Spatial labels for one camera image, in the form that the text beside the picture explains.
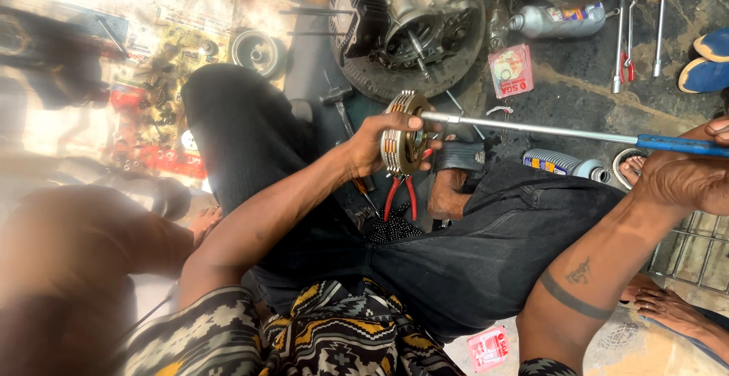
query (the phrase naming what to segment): clutch assembly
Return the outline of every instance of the clutch assembly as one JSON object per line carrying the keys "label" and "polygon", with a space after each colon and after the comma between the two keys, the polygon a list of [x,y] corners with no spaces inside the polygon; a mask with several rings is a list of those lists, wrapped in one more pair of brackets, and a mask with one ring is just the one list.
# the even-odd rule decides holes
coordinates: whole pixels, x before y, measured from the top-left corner
{"label": "clutch assembly", "polygon": [[[405,91],[392,100],[385,113],[400,111],[420,116],[421,112],[429,111],[431,108],[432,106],[423,94]],[[395,176],[412,175],[420,165],[427,142],[428,134],[424,129],[417,131],[385,130],[380,139],[380,154],[387,172]]]}

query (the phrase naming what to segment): yellow and black patterned fabric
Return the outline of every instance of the yellow and black patterned fabric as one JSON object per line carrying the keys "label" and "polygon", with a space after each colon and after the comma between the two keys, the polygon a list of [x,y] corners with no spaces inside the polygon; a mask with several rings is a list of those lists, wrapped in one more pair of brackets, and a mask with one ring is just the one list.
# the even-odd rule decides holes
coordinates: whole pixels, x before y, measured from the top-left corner
{"label": "yellow and black patterned fabric", "polygon": [[462,375],[370,280],[325,280],[305,289],[290,315],[262,330],[250,293],[220,288],[181,312],[151,321],[128,343],[124,374],[223,376]]}

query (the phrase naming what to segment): red t-handle wrench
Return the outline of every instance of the red t-handle wrench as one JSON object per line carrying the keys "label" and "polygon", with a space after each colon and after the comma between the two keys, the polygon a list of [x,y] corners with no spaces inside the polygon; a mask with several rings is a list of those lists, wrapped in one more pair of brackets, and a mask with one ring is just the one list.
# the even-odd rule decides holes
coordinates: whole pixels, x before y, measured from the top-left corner
{"label": "red t-handle wrench", "polygon": [[666,8],[666,0],[661,0],[658,9],[658,39],[655,42],[655,62],[653,63],[653,77],[661,75],[661,42],[663,41],[663,12]]}

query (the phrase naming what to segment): tattoo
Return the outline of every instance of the tattoo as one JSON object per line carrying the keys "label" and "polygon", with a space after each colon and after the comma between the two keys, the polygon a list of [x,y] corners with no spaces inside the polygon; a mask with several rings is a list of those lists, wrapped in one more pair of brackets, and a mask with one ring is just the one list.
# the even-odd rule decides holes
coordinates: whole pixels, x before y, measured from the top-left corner
{"label": "tattoo", "polygon": [[582,315],[593,319],[601,319],[603,321],[606,321],[610,318],[610,315],[612,315],[612,309],[607,310],[592,306],[587,302],[583,302],[578,298],[573,297],[569,292],[565,291],[564,288],[562,288],[554,280],[554,278],[552,278],[552,275],[549,273],[549,269],[544,270],[544,273],[540,277],[540,281],[542,281],[542,285],[544,285],[544,288],[547,289],[547,292],[549,292],[554,299],[557,299],[562,305],[567,306]]}
{"label": "tattoo", "polygon": [[567,279],[567,282],[571,283],[572,285],[577,285],[578,283],[588,283],[588,276],[587,274],[590,273],[590,257],[579,264],[578,268],[574,271],[570,272],[568,275],[564,275],[564,279]]}

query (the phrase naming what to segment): blue handle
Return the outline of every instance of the blue handle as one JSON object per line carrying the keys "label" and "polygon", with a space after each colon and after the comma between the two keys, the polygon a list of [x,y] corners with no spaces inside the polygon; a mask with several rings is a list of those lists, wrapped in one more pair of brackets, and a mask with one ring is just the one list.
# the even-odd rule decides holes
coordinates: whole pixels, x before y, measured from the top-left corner
{"label": "blue handle", "polygon": [[701,141],[699,139],[661,137],[660,135],[641,134],[638,136],[636,147],[729,158],[729,147],[722,147],[713,141]]}

